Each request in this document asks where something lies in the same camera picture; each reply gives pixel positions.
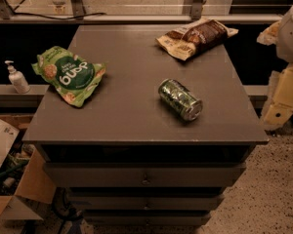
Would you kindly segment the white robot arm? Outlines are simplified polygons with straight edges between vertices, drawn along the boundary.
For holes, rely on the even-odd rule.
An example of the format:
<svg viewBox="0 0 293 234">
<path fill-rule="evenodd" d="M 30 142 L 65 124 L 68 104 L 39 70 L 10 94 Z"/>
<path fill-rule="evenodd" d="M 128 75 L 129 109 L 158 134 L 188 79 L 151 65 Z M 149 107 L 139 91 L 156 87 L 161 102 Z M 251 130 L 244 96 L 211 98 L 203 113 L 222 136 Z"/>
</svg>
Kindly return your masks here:
<svg viewBox="0 0 293 234">
<path fill-rule="evenodd" d="M 269 81 L 268 99 L 261 112 L 266 131 L 281 128 L 293 115 L 293 5 L 281 20 L 262 31 L 257 42 L 276 46 L 276 55 L 287 62 L 281 71 L 273 71 Z"/>
</svg>

